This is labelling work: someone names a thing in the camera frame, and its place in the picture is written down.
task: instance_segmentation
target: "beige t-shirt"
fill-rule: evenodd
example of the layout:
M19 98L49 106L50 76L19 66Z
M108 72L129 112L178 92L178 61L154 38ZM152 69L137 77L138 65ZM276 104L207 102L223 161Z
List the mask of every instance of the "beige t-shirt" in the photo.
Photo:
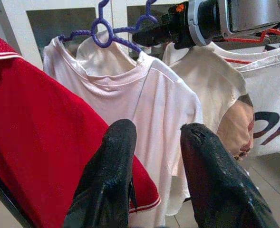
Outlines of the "beige t-shirt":
M198 95L203 123L239 160L253 145L254 111L243 76L208 47L166 47L163 61Z

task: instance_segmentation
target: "white t-shirt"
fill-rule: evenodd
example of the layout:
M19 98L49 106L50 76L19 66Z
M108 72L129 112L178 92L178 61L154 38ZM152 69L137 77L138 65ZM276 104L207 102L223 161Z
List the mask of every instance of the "white t-shirt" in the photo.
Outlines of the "white t-shirt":
M232 64L242 73L255 109L255 155L280 152L280 48L254 54L232 53L211 43L223 58L251 61Z
M99 48L92 38L80 45L76 59L54 38L44 50L44 71L82 97L108 124L127 118L136 125L135 155L162 202L150 211L131 214L129 225L164 225L165 214L177 213L189 197L180 127L202 122L197 95L162 61L141 52L135 62L117 43Z
M208 47L176 50L170 43L163 61L198 95L204 124L237 160L245 157L254 113L242 75Z

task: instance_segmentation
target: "floor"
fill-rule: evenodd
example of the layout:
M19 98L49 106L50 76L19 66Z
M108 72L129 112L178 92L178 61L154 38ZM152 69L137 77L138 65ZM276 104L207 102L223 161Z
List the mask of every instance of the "floor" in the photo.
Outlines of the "floor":
M280 227L280 154L248 159L242 165L249 170L252 181L259 187ZM184 203L180 212L166 218L169 228L197 228L191 202ZM0 228L21 228L21 225L0 202Z

